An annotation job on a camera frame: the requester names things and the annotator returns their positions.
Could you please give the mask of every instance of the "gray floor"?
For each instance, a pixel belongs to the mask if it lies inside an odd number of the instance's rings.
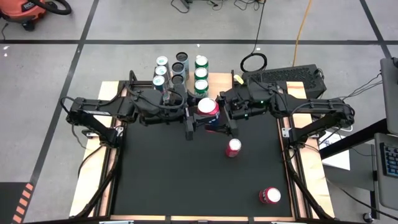
[[[70,16],[47,17],[34,32],[10,24],[7,40],[80,40],[90,9],[98,1],[88,40],[254,40],[260,11],[249,6],[241,11],[226,1],[222,10],[212,11],[205,1],[195,1],[188,14],[180,14],[166,0],[68,0]],[[384,40],[398,40],[395,0],[366,1]],[[259,38],[295,40],[307,0],[268,0]],[[377,40],[357,0],[314,0],[302,31],[303,40]],[[85,44],[76,50],[69,44],[0,44],[0,182],[30,180],[67,76],[73,77],[68,96],[96,98],[103,80],[126,79],[133,69],[141,80],[153,75],[159,55],[173,58],[177,52],[202,54],[210,60],[210,72],[240,71],[241,59],[253,48],[247,44]],[[268,68],[288,67],[294,45],[258,45],[268,57]],[[389,45],[391,55],[398,46]],[[75,70],[72,58],[80,54]],[[315,63],[325,73],[328,87],[324,98],[342,96],[379,73],[384,57],[380,45],[299,45],[296,65]],[[256,59],[248,68],[256,68]],[[385,117],[382,87],[377,86],[347,100],[356,109],[354,132]],[[55,128],[44,166],[36,185],[25,222],[67,218],[83,157],[65,121],[65,113]],[[352,201],[334,186],[330,187],[335,214],[341,220],[361,222],[367,208]],[[368,192],[343,186],[369,203]],[[387,210],[395,216],[398,212]],[[392,223],[382,217],[381,223]]]

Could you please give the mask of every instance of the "black tabletop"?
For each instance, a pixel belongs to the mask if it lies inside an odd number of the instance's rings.
[[[277,121],[271,115],[238,121],[242,149],[225,156],[228,136],[203,127],[186,141],[183,124],[127,127],[113,215],[291,217]],[[276,205],[259,191],[276,187]]]

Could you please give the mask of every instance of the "red soda can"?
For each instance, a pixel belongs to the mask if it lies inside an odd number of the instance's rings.
[[[231,139],[228,143],[228,147],[225,150],[225,154],[228,157],[235,157],[241,150],[242,143],[238,139]]]
[[[198,114],[216,116],[216,118],[209,121],[209,124],[217,126],[218,118],[220,117],[220,107],[215,100],[211,98],[203,98],[198,103]]]
[[[262,203],[276,204],[280,200],[280,192],[275,187],[268,187],[260,191],[259,198]]]

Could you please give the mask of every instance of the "orange vacuum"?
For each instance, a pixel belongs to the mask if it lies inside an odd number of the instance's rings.
[[[66,0],[56,0],[65,9],[58,9],[58,6],[45,0],[0,0],[0,16],[9,21],[22,24],[25,30],[35,29],[35,22],[44,17],[49,11],[58,15],[69,15],[72,12]]]

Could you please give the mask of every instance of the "green soda can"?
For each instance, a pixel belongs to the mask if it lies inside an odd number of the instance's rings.
[[[209,73],[205,68],[197,68],[195,70],[195,81],[197,80],[208,80]]]
[[[195,94],[198,97],[207,97],[209,83],[206,80],[197,80],[195,82]]]
[[[195,60],[195,69],[196,68],[205,68],[209,70],[209,60],[205,56],[198,55]]]

